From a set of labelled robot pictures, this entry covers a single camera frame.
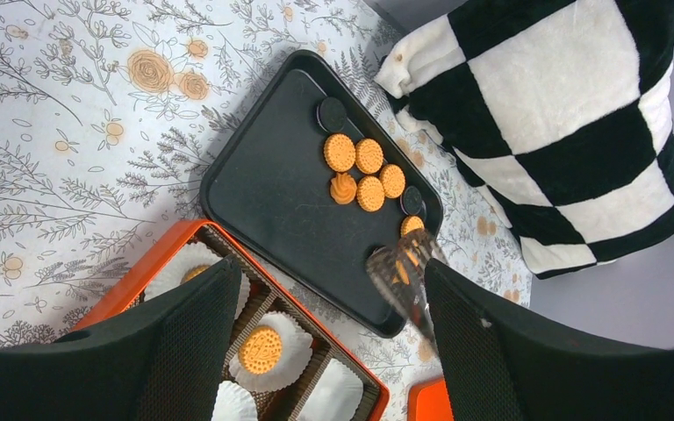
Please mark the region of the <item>floral table mat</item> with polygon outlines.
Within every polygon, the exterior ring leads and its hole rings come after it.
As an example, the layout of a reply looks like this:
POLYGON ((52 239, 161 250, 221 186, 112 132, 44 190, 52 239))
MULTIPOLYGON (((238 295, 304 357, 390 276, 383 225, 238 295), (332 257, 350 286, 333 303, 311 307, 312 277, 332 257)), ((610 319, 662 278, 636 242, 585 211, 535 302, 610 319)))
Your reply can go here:
POLYGON ((441 197, 453 268, 528 306, 512 236, 373 83, 374 1, 0 1, 0 349, 69 334, 175 223, 287 56, 315 53, 441 197))

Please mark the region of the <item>black cookie tray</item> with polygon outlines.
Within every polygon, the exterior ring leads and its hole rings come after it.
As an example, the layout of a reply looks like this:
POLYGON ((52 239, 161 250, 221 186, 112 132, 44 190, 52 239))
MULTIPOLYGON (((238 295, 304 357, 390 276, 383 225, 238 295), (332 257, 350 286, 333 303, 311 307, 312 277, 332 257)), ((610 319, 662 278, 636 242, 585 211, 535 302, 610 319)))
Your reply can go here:
POLYGON ((204 214, 303 287, 383 338, 397 336, 405 320, 381 297, 365 262, 380 246, 393 246, 405 214, 396 199, 367 212, 337 204, 328 184, 318 121, 324 99, 346 108, 342 132, 375 139, 385 159, 402 168, 418 189, 426 228, 437 233, 441 199, 389 134, 318 54, 288 56, 220 156, 204 173, 204 214))

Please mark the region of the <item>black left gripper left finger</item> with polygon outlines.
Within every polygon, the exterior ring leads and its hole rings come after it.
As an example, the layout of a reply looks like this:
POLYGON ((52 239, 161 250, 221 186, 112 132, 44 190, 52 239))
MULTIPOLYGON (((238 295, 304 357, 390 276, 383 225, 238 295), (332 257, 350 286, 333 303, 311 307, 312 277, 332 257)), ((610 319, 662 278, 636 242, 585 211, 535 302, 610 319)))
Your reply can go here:
POLYGON ((0 349, 0 420, 208 420, 241 270, 201 275, 50 344, 0 349))

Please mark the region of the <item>orange cookie box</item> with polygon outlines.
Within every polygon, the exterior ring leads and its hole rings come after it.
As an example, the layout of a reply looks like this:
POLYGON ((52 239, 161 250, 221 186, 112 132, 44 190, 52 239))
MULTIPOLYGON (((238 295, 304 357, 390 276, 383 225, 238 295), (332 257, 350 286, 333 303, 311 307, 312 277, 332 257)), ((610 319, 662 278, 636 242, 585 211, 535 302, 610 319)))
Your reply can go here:
POLYGON ((229 362, 245 337, 266 313, 280 311, 294 317, 312 335, 312 357, 305 371, 290 386, 274 392, 247 390, 255 400, 258 420, 297 420, 298 413, 331 359, 345 364, 363 383, 362 400, 351 420, 378 420, 383 415, 389 400, 388 389, 383 383, 257 263, 243 246, 220 225, 211 221, 193 220, 174 224, 79 321, 78 327, 86 328, 103 322, 134 307, 146 309, 150 300, 144 301, 145 287, 184 245, 195 242, 206 244, 222 260, 232 260, 240 270, 239 276, 234 279, 240 289, 233 299, 234 310, 224 316, 224 338, 217 344, 221 368, 217 375, 217 391, 223 381, 237 383, 229 374, 229 362))

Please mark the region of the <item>orange swirl cookie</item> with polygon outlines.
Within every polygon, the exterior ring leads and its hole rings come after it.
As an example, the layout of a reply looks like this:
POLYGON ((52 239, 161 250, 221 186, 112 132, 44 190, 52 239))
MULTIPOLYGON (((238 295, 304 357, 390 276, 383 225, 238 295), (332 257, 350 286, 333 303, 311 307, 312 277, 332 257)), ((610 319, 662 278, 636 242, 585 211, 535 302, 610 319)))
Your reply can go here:
POLYGON ((330 181, 330 195, 340 205, 352 203, 355 200, 357 184, 349 173, 336 173, 330 181))

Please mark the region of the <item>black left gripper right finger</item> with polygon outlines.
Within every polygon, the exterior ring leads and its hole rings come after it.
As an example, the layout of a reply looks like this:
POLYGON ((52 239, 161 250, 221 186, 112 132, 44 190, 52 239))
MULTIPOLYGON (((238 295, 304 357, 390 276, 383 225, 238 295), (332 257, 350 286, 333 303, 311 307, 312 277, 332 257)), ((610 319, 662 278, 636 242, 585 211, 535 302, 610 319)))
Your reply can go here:
POLYGON ((445 264, 425 271, 457 420, 674 420, 674 349, 582 332, 445 264))

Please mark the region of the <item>black white checkered pillow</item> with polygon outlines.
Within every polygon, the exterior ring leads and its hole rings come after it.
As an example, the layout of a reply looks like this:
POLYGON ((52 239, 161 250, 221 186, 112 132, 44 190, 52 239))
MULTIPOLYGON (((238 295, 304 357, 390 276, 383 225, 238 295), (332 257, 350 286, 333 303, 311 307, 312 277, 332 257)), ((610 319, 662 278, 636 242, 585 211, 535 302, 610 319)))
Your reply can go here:
POLYGON ((541 279, 674 235, 674 1, 468 1, 376 74, 541 279))

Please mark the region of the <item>orange box lid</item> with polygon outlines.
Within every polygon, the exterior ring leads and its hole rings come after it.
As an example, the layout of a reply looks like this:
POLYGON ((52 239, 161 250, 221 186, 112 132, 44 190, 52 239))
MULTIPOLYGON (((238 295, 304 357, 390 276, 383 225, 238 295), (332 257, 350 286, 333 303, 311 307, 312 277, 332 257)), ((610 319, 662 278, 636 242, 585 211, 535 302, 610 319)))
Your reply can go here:
POLYGON ((453 421, 454 415, 443 377, 419 382, 410 387, 408 421, 453 421))

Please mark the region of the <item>metal tongs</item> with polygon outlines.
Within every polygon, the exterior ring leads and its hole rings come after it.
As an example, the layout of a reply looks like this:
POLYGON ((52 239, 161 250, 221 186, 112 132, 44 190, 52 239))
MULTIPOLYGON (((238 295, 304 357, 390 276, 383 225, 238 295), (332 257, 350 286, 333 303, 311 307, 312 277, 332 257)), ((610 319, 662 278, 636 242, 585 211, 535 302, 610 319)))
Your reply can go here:
POLYGON ((402 318, 412 323, 436 351, 425 289, 425 270, 432 259, 448 262, 435 236, 419 228, 401 237, 395 246, 377 248, 366 260, 365 268, 381 296, 402 318))

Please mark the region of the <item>black sandwich cookie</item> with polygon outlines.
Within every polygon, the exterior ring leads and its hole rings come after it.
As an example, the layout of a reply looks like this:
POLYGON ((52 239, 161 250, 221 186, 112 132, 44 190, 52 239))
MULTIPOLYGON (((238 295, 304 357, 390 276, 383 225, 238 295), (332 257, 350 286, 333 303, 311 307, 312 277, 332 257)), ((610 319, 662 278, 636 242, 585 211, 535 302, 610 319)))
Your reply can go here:
POLYGON ((326 132, 340 132, 347 122, 347 111, 343 103, 333 97, 325 97, 316 108, 319 126, 326 132))
POLYGON ((418 216, 424 209, 424 202, 419 189, 407 186, 400 197, 400 206, 407 216, 418 216))

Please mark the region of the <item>round orange cookie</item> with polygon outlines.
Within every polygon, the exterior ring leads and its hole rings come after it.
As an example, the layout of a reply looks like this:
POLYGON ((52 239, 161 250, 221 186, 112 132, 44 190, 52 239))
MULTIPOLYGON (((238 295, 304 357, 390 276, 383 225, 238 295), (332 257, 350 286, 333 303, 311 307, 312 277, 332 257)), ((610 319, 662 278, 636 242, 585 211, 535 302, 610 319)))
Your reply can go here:
POLYGON ((404 237, 410 232, 413 232, 415 230, 424 230, 425 229, 425 224, 423 222, 423 219, 419 216, 416 215, 411 215, 407 216, 406 218, 403 219, 401 225, 400 225, 400 236, 404 237))
POLYGON ((366 175, 378 172, 384 164, 384 153, 374 139, 362 139, 355 145, 355 165, 366 175))
POLYGON ((249 373, 263 375, 270 372, 283 354, 283 341, 279 333, 269 326, 258 326, 238 350, 240 365, 249 373))
POLYGON ((373 175, 364 176, 357 184, 356 199, 363 210, 379 211, 385 199, 383 184, 373 175))
POLYGON ((343 133, 327 137, 323 154, 328 167, 338 173, 349 171, 355 164, 355 144, 343 133))
POLYGON ((382 183, 384 195, 387 198, 398 198, 405 191, 405 174, 395 164, 386 164, 379 173, 379 181, 382 183))
POLYGON ((190 268, 181 277, 180 284, 185 284, 186 282, 191 281, 192 279, 194 279, 195 277, 206 271, 209 267, 210 265, 205 264, 205 265, 197 265, 193 268, 190 268))

